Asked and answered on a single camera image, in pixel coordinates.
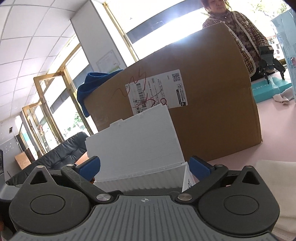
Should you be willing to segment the teal flat box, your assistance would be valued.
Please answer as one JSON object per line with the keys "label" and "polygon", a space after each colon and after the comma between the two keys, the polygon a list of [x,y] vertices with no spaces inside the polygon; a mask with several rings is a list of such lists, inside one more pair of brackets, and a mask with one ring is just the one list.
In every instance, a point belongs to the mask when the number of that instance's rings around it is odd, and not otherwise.
{"label": "teal flat box", "polygon": [[260,103],[271,99],[274,95],[284,92],[286,89],[292,87],[291,81],[282,80],[277,77],[272,77],[269,80],[260,80],[257,83],[251,85],[253,97],[256,103]]}

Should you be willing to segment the black leather sofa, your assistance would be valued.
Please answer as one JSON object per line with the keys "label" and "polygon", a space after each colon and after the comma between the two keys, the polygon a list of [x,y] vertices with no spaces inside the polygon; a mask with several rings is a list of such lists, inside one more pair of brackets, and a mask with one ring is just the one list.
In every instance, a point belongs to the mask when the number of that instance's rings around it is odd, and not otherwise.
{"label": "black leather sofa", "polygon": [[8,181],[7,185],[15,186],[23,184],[29,174],[38,165],[44,165],[48,170],[60,170],[66,164],[75,164],[86,152],[85,132],[79,132],[68,138],[45,155],[41,156],[19,173],[15,174]]}

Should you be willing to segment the white corrugated plastic bin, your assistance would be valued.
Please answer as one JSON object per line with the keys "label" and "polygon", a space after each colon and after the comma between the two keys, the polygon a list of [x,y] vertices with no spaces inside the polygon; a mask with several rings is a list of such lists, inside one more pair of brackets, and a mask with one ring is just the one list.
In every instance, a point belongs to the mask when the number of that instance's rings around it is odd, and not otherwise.
{"label": "white corrugated plastic bin", "polygon": [[164,105],[118,120],[85,141],[101,167],[95,186],[110,192],[180,188],[196,184]]}

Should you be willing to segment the person in plaid jacket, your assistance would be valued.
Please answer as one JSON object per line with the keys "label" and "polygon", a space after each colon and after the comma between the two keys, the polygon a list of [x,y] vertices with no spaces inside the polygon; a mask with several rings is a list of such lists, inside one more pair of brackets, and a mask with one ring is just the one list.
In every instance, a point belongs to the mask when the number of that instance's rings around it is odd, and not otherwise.
{"label": "person in plaid jacket", "polygon": [[236,41],[248,69],[250,80],[255,81],[264,77],[259,73],[259,47],[269,45],[266,37],[245,15],[229,10],[230,6],[227,1],[204,0],[201,3],[209,14],[203,23],[203,28],[224,23]]}

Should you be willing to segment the light blue printed box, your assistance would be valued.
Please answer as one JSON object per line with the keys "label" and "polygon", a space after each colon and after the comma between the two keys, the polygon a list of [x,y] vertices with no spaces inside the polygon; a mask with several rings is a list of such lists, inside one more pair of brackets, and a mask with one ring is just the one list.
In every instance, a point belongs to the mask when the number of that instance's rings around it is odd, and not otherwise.
{"label": "light blue printed box", "polygon": [[289,9],[272,20],[275,33],[280,42],[287,68],[292,82],[295,97],[295,58],[296,58],[296,28],[295,11]]}

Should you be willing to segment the large brown cardboard box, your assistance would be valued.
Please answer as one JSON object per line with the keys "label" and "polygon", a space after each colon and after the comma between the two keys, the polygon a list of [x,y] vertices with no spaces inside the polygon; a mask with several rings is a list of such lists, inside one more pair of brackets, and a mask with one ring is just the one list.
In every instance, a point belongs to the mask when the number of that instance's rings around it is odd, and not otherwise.
{"label": "large brown cardboard box", "polygon": [[211,161],[262,141],[249,73],[223,23],[137,61],[96,88],[84,104],[99,131],[167,106],[186,159]]}

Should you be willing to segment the white cloth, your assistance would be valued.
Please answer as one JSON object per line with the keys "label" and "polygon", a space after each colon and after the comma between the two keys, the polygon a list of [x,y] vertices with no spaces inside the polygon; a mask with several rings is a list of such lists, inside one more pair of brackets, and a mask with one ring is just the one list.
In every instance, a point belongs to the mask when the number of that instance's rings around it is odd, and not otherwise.
{"label": "white cloth", "polygon": [[259,160],[255,169],[280,206],[273,234],[284,240],[295,240],[295,162]]}

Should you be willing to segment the blue cloth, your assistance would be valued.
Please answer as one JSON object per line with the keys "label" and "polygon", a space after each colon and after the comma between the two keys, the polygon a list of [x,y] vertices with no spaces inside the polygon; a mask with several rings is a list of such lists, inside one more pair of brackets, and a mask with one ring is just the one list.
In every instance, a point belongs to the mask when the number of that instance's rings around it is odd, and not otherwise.
{"label": "blue cloth", "polygon": [[86,75],[85,81],[77,89],[77,101],[79,102],[84,116],[90,116],[87,108],[85,107],[84,100],[98,87],[104,84],[107,80],[120,73],[122,69],[116,70],[112,73],[103,72],[89,72]]}

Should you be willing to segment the crumpled white paper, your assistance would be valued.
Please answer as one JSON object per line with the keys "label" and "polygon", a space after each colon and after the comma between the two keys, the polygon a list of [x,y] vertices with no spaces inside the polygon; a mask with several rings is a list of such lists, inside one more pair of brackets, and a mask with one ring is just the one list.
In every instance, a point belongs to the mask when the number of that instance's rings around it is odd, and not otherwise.
{"label": "crumpled white paper", "polygon": [[293,100],[294,93],[293,93],[293,87],[290,87],[283,91],[280,94],[276,94],[273,96],[273,100],[282,104],[290,104],[290,101]]}

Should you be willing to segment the person's handheld black gripper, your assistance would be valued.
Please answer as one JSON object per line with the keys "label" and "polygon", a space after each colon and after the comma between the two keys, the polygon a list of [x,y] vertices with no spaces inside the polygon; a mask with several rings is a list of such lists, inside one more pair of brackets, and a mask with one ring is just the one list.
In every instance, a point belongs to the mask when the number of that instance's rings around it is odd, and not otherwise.
{"label": "person's handheld black gripper", "polygon": [[285,68],[284,66],[274,58],[273,53],[273,47],[272,46],[259,46],[259,73],[261,73],[264,78],[267,81],[267,84],[270,84],[269,78],[268,78],[268,72],[273,72],[274,69],[276,69],[278,72],[280,72],[281,78],[284,80],[284,73]]}

